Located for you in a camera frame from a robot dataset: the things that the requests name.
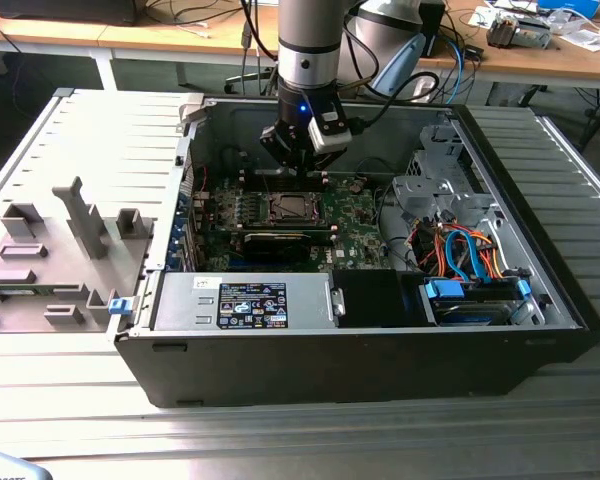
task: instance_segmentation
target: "wooden desk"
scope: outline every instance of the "wooden desk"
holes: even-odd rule
[[[173,1],[175,9],[205,3],[206,0]],[[469,43],[485,50],[478,80],[600,88],[600,52],[590,53],[557,37],[554,37],[547,50],[492,48],[486,43],[485,29],[465,24],[470,12],[482,2],[449,0],[449,3],[450,14],[458,31],[469,38]],[[193,19],[238,6],[238,0],[220,0],[217,8],[203,10],[202,13],[190,12],[183,15],[182,19]],[[152,14],[165,22],[170,21],[166,2],[154,7]],[[600,23],[600,14],[596,21]],[[161,25],[147,17],[141,18],[135,27],[0,18],[0,28],[24,52],[94,58],[106,89],[116,88],[110,64],[114,58],[239,64],[242,59],[240,38],[244,24],[241,12],[208,23],[208,29],[188,27],[210,35],[210,38],[201,38],[174,26]],[[443,24],[448,25],[449,20],[445,18]],[[265,45],[275,52],[278,38],[276,7],[260,7],[260,30]],[[444,74],[453,68],[453,58],[441,45],[437,48],[436,57],[422,59],[418,64],[419,69],[433,69]],[[1,35],[0,50],[13,50]],[[263,56],[262,60],[263,65],[271,65],[266,57]],[[247,63],[255,64],[253,48],[249,51]]]

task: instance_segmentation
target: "blue cable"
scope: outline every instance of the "blue cable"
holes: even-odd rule
[[[444,244],[444,254],[447,257],[447,263],[451,267],[451,270],[456,272],[459,276],[462,277],[462,280],[465,282],[469,281],[469,276],[464,273],[462,270],[458,268],[456,264],[453,263],[453,251],[451,247],[453,245],[453,239],[458,235],[464,235],[467,239],[467,246],[469,247],[469,256],[471,257],[471,266],[473,267],[473,271],[476,274],[476,277],[481,279],[484,283],[490,283],[491,277],[487,274],[487,271],[484,268],[484,265],[480,262],[478,258],[478,249],[476,247],[476,242],[471,238],[467,232],[463,230],[454,230],[447,236],[447,240]]]
[[[462,70],[464,68],[464,65],[462,60],[462,54],[460,53],[460,49],[458,48],[458,46],[447,37],[442,38],[453,47],[453,50],[456,52],[456,56],[458,57],[458,79],[456,80],[456,86],[454,87],[449,99],[445,102],[447,105],[449,105],[456,97],[456,93],[458,93],[458,87],[460,86],[460,82],[462,81]]]

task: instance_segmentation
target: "tabletop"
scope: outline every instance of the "tabletop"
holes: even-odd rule
[[[206,0],[173,0],[174,10],[189,6],[202,6]],[[449,13],[457,30],[467,42],[484,49],[482,72],[523,74],[547,77],[569,77],[574,79],[600,80],[600,51],[591,53],[565,40],[554,37],[546,50],[530,48],[496,49],[486,41],[486,29],[468,25],[471,12],[480,0],[448,0]],[[169,2],[158,0],[151,6],[151,16],[142,15],[134,27],[106,26],[75,22],[51,22],[42,20],[8,20],[0,18],[0,28],[16,42],[56,43],[87,45],[105,48],[125,48],[170,52],[212,53],[236,55],[242,53],[240,39],[244,17],[237,10],[238,0],[219,0],[212,8],[188,12],[182,21],[195,20],[222,11],[236,10],[208,21],[208,28],[164,25],[172,23]],[[271,51],[277,48],[277,8],[259,8],[261,39]],[[600,12],[594,21],[600,24]],[[449,26],[449,19],[443,24]],[[191,31],[207,33],[203,38]],[[255,55],[255,49],[249,51]],[[443,45],[436,47],[433,58],[421,59],[420,68],[449,69],[454,65],[453,57]]]

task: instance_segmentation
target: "computer case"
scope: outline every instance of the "computer case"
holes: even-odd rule
[[[133,25],[147,0],[0,0],[3,18]]]

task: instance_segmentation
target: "sticker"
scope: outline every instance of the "sticker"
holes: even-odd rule
[[[196,277],[193,280],[193,288],[215,290],[221,283],[222,277]]]
[[[220,283],[221,329],[287,328],[289,307],[285,283]]]

